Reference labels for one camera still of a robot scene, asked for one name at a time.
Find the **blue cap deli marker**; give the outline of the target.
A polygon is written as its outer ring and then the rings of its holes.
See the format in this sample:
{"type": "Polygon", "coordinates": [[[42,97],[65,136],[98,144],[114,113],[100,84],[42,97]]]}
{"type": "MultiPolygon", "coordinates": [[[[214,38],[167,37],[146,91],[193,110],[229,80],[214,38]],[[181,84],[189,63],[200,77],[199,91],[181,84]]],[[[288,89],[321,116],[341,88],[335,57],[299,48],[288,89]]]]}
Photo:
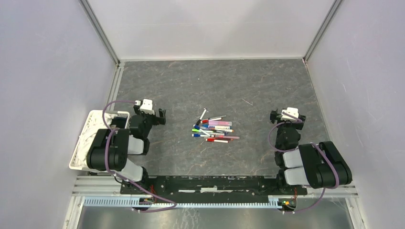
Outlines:
{"type": "Polygon", "coordinates": [[[232,129],[230,126],[223,126],[223,125],[202,125],[202,127],[211,129],[232,129]]]}

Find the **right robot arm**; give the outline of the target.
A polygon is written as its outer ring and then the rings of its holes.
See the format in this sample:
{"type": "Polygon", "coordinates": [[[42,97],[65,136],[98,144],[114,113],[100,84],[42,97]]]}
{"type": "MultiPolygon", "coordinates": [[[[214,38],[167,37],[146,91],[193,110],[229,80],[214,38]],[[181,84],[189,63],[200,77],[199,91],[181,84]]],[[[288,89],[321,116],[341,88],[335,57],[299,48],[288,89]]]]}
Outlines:
{"type": "Polygon", "coordinates": [[[280,194],[289,194],[295,186],[335,189],[352,182],[352,171],[332,141],[300,144],[306,117],[298,109],[273,110],[269,120],[274,124],[270,131],[276,133],[270,146],[281,168],[276,181],[280,194]]]}

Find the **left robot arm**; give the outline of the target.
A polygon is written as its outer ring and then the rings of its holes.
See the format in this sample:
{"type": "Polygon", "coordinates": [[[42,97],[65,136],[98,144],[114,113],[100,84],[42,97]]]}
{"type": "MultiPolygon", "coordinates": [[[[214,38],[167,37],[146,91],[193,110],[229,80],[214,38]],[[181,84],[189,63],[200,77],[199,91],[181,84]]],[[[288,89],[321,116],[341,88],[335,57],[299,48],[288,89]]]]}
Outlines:
{"type": "Polygon", "coordinates": [[[107,142],[110,129],[99,129],[86,155],[86,165],[89,169],[118,173],[123,180],[132,181],[132,188],[138,194],[149,191],[150,181],[144,167],[136,165],[128,157],[146,155],[150,141],[148,135],[154,125],[166,124],[166,110],[159,109],[156,115],[152,105],[134,105],[135,114],[131,117],[114,118],[112,129],[116,133],[107,142]]]}

